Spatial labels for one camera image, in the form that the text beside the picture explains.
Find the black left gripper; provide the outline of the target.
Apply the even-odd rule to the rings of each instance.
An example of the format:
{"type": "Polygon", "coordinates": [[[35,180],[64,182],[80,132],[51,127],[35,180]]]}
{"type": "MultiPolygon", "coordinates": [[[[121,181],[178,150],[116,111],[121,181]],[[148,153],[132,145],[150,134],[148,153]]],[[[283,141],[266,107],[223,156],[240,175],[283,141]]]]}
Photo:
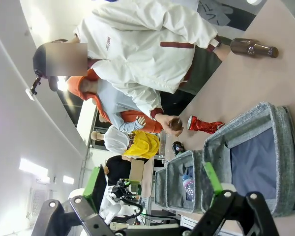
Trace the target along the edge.
{"type": "MultiPolygon", "coordinates": [[[[71,228],[82,226],[88,236],[112,236],[114,233],[99,215],[107,182],[102,166],[93,169],[82,195],[61,203],[46,200],[32,231],[33,236],[67,236],[71,228]]],[[[110,196],[114,199],[134,200],[129,190],[131,182],[120,179],[110,196]]]]}

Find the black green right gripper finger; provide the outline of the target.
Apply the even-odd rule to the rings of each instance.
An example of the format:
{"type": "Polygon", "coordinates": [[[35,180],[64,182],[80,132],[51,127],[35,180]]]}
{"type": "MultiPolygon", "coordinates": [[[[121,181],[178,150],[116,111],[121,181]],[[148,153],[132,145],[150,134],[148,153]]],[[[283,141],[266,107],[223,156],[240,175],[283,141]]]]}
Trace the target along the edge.
{"type": "Polygon", "coordinates": [[[211,203],[190,236],[216,236],[227,220],[236,221],[244,236],[277,236],[270,210],[260,192],[242,196],[232,190],[224,190],[211,163],[203,163],[202,186],[212,190],[211,203]]]}

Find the person's right hand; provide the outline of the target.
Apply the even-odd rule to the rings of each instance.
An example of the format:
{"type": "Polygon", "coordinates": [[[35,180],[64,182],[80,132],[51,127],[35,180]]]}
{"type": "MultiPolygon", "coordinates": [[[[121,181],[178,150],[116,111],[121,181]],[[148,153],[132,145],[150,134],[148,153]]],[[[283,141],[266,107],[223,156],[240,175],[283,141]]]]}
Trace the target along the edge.
{"type": "Polygon", "coordinates": [[[177,116],[169,116],[169,115],[165,115],[162,113],[158,113],[155,115],[154,118],[158,123],[160,123],[162,125],[163,130],[168,134],[178,137],[183,132],[183,127],[178,131],[174,131],[169,127],[169,123],[171,120],[173,120],[175,118],[179,118],[177,116]]]}

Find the person's left hand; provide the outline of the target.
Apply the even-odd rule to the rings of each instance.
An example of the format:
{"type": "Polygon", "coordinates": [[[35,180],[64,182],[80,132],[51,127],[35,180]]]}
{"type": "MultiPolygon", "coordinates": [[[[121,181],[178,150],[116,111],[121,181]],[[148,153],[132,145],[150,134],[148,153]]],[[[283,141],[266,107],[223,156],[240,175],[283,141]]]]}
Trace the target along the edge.
{"type": "Polygon", "coordinates": [[[224,61],[228,54],[231,52],[230,43],[231,39],[220,36],[221,44],[219,47],[215,48],[214,53],[218,56],[221,61],[224,61]]]}

